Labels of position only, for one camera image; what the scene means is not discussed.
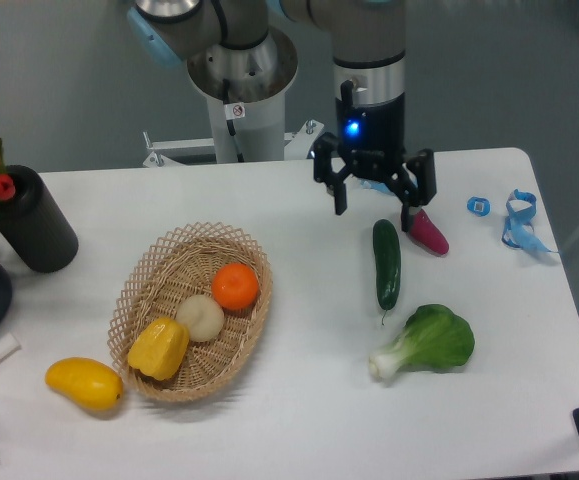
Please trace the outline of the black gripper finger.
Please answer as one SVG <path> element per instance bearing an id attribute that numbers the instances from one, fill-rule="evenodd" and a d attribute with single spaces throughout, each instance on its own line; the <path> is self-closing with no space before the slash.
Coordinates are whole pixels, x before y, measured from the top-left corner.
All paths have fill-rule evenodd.
<path id="1" fill-rule="evenodd" d="M 409 232 L 414 225 L 414 210 L 428 205 L 437 193 L 434 151 L 397 155 L 384 184 L 400 200 L 401 228 Z"/>
<path id="2" fill-rule="evenodd" d="M 336 153 L 344 162 L 338 172 L 333 170 L 332 158 Z M 353 173 L 352 151 L 332 133 L 324 133 L 313 144 L 314 169 L 313 178 L 323 183 L 332 193 L 336 215 L 342 215 L 347 209 L 347 190 L 345 180 Z"/>

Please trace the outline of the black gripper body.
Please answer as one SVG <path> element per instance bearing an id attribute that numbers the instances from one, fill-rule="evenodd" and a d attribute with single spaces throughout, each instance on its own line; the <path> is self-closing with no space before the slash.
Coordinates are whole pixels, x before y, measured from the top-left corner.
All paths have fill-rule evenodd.
<path id="1" fill-rule="evenodd" d="M 354 176 L 385 181 L 396 173 L 405 151 L 405 94 L 368 105 L 355 100 L 354 94 L 351 80 L 340 84 L 337 152 Z"/>

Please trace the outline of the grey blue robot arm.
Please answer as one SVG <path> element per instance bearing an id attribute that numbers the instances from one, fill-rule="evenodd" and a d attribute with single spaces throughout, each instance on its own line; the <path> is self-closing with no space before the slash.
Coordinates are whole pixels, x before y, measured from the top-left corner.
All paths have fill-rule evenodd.
<path id="1" fill-rule="evenodd" d="M 221 163 L 284 156 L 285 93 L 297 74 L 292 41 L 271 11 L 327 33 L 336 132 L 313 151 L 314 178 L 346 208 L 349 176 L 384 185 L 401 202 L 401 227 L 418 241 L 440 232 L 425 212 L 436 192 L 434 157 L 404 145 L 405 5 L 401 1 L 136 1 L 127 19 L 158 61 L 184 63 L 208 104 Z"/>

